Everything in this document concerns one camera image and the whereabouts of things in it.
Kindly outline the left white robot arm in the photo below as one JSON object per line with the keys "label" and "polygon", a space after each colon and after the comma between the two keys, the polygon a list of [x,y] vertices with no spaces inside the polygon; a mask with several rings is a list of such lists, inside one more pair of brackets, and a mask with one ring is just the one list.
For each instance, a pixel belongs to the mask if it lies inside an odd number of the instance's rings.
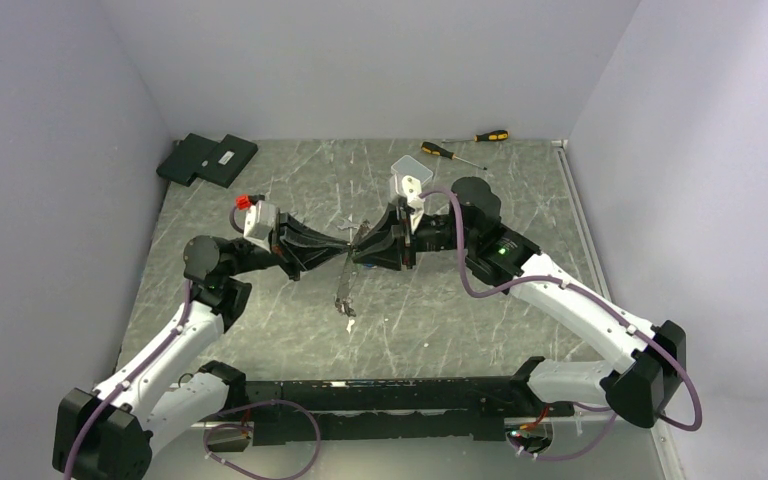
{"label": "left white robot arm", "polygon": [[183,251],[184,298],[173,317],[125,366],[89,391],[70,391],[57,411],[53,467],[66,479],[141,479],[153,457],[190,425],[214,413],[239,417],[245,376],[214,367],[173,389],[203,350],[244,312],[252,286],[237,275],[281,268],[301,273],[345,254],[349,241],[315,231],[289,214],[247,212],[240,237],[199,235]]}

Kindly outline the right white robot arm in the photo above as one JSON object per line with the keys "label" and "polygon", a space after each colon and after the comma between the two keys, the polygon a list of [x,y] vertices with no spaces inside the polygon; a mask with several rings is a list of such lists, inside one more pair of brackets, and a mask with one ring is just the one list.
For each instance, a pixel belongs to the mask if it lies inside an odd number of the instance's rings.
{"label": "right white robot arm", "polygon": [[655,325],[611,303],[565,272],[549,254],[501,221],[501,200],[478,177],[440,188],[446,214],[428,215],[434,195],[410,176],[394,176],[380,221],[359,234],[357,264],[400,271],[420,253],[453,251],[466,293],[476,299],[509,295],[549,314],[599,355],[597,362],[535,358],[516,374],[511,401],[534,415],[548,403],[605,407],[626,422],[651,428],[664,421],[685,431],[702,422],[701,402],[686,369],[686,333],[675,322]]}

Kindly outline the white plastic box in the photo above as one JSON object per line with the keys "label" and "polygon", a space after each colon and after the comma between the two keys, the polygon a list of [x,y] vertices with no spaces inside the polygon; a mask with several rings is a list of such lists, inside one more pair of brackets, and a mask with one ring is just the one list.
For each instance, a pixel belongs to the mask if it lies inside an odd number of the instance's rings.
{"label": "white plastic box", "polygon": [[392,175],[400,177],[411,176],[417,179],[423,187],[428,185],[434,176],[432,170],[410,155],[404,155],[394,162],[390,171]]}

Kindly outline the orange black screwdriver near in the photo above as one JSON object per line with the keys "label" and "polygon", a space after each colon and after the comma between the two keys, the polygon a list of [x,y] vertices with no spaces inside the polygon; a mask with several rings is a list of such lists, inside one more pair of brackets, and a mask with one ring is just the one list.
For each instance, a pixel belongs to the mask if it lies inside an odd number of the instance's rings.
{"label": "orange black screwdriver near", "polygon": [[446,158],[446,159],[458,161],[458,162],[464,163],[466,165],[472,166],[472,167],[474,167],[474,168],[476,168],[478,170],[481,170],[481,171],[486,171],[487,170],[486,167],[484,167],[482,165],[479,165],[479,164],[476,164],[474,162],[471,162],[469,160],[466,160],[466,159],[458,156],[457,154],[455,154],[453,151],[448,150],[446,148],[443,148],[440,145],[432,143],[432,142],[423,141],[421,143],[421,145],[420,145],[420,149],[421,149],[421,151],[423,153],[426,153],[426,154],[429,154],[429,155],[439,156],[441,158]]}

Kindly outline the orange black screwdriver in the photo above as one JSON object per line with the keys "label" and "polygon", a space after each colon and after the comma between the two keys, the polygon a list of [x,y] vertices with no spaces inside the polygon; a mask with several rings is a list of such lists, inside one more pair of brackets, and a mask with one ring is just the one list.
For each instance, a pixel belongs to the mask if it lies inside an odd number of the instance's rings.
{"label": "orange black screwdriver", "polygon": [[501,141],[507,140],[508,138],[509,138],[509,132],[507,130],[493,130],[490,132],[476,134],[470,139],[444,140],[444,143],[501,142]]}
{"label": "orange black screwdriver", "polygon": [[443,148],[440,145],[432,143],[432,142],[423,141],[421,143],[421,145],[420,145],[420,149],[421,149],[421,151],[423,153],[426,153],[426,154],[429,154],[429,155],[439,156],[441,158],[446,158],[446,159],[458,161],[458,162],[464,163],[466,165],[472,166],[472,167],[474,167],[474,168],[476,168],[478,170],[481,170],[481,171],[486,171],[487,170],[486,167],[484,167],[482,165],[479,165],[479,164],[476,164],[474,162],[471,162],[469,160],[466,160],[466,159],[458,156],[457,154],[455,154],[453,151],[448,150],[446,148]]}

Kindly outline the black flat case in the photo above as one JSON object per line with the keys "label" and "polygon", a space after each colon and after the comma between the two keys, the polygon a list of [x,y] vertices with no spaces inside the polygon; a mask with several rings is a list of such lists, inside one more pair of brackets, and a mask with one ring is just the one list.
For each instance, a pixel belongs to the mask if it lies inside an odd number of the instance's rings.
{"label": "black flat case", "polygon": [[229,188],[257,154],[248,140],[226,135],[221,141],[190,133],[173,143],[171,153],[156,168],[167,181],[190,186],[196,179]]}

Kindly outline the orange black screwdriver far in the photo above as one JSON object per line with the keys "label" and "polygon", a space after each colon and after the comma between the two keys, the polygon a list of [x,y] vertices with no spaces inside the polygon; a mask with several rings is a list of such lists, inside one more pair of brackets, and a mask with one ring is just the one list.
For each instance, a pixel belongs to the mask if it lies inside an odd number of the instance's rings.
{"label": "orange black screwdriver far", "polygon": [[476,134],[470,139],[444,140],[444,143],[501,142],[501,141],[507,140],[508,138],[509,138],[509,132],[507,130],[493,130],[490,132]]}

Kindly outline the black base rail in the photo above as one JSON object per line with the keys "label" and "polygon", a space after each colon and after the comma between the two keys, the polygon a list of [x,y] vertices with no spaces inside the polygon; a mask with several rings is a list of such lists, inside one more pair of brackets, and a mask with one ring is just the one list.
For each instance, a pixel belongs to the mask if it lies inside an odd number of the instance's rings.
{"label": "black base rail", "polygon": [[501,441],[519,420],[545,425],[574,413],[569,402],[538,400],[519,376],[256,381],[216,360],[199,370],[229,388],[215,420],[252,426],[257,446],[315,439]]}

